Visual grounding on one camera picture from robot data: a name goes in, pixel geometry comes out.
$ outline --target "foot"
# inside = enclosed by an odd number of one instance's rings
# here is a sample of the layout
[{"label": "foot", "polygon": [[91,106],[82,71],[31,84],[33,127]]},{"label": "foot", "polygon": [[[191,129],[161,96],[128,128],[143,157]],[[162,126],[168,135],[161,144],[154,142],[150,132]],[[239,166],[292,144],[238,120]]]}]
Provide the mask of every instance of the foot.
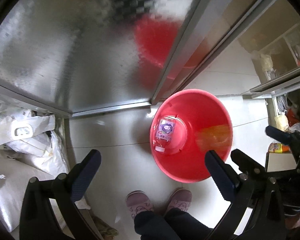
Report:
[{"label": "foot", "polygon": [[188,212],[192,201],[192,193],[185,188],[178,189],[170,197],[170,203],[168,205],[166,213],[172,208],[178,208],[181,211]]},{"label": "foot", "polygon": [[142,191],[133,191],[126,198],[127,207],[131,213],[132,219],[140,212],[153,211],[153,205],[150,199]]}]

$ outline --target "trousers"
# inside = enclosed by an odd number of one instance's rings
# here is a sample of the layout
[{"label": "trousers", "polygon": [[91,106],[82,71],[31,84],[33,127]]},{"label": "trousers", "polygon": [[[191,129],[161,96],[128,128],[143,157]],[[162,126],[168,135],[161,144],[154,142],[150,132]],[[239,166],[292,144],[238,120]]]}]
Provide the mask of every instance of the trousers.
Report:
[{"label": "trousers", "polygon": [[178,208],[169,210],[165,217],[152,211],[140,212],[134,219],[134,229],[141,240],[204,240],[212,230]]}]

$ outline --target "dark pants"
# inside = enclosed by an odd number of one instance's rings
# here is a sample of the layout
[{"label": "dark pants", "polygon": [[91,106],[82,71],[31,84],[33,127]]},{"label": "dark pants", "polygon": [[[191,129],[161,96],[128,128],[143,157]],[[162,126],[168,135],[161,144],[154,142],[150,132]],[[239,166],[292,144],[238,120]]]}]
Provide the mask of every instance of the dark pants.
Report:
[{"label": "dark pants", "polygon": [[141,212],[134,219],[134,229],[141,240],[203,240],[212,230],[178,208],[169,210],[165,217]]}]

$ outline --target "screw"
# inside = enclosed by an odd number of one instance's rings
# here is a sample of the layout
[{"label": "screw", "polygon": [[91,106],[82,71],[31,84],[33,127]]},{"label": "screw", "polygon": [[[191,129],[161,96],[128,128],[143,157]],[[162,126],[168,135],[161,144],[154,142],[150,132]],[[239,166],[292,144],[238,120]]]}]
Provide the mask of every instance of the screw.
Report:
[{"label": "screw", "polygon": [[244,173],[241,173],[241,174],[239,175],[239,178],[242,179],[242,180],[247,180],[247,179],[248,179],[248,176],[247,176],[246,174],[244,174]]},{"label": "screw", "polygon": [[61,174],[58,175],[58,179],[60,179],[60,180],[63,180],[66,177],[67,177],[67,174],[65,174],[65,173],[61,173]]},{"label": "screw", "polygon": [[31,179],[29,179],[29,182],[30,182],[30,183],[35,183],[35,182],[36,182],[36,180],[37,180],[37,178],[36,178],[36,177],[32,177]]},{"label": "screw", "polygon": [[270,180],[270,182],[271,182],[272,184],[275,184],[275,183],[277,182],[277,180],[276,180],[275,178],[273,178],[273,177],[271,177],[269,180]]}]

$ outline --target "pink shoe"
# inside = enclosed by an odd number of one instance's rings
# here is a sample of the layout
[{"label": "pink shoe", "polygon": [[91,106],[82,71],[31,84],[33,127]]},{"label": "pink shoe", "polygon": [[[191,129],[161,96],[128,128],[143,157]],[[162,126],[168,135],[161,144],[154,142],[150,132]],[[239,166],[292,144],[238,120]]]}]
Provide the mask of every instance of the pink shoe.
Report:
[{"label": "pink shoe", "polygon": [[128,194],[126,204],[131,212],[132,219],[134,219],[140,212],[154,210],[150,199],[143,191],[133,191]]},{"label": "pink shoe", "polygon": [[188,212],[192,201],[192,193],[190,190],[181,188],[175,191],[170,197],[170,203],[168,205],[166,213],[172,208],[178,208],[181,211]]}]

